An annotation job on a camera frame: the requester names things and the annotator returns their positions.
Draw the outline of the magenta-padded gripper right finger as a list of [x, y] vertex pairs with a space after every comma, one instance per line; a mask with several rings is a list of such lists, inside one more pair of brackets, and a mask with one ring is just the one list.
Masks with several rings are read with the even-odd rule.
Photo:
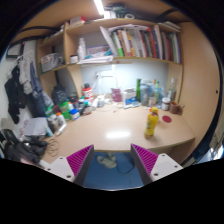
[[166, 153], [155, 154], [141, 146], [132, 144], [130, 150], [144, 185], [155, 182], [182, 169]]

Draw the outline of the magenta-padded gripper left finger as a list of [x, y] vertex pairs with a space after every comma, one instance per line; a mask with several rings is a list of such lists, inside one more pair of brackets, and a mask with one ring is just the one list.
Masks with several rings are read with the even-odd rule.
[[93, 157], [94, 146], [89, 145], [68, 157], [57, 158], [45, 170], [82, 186]]

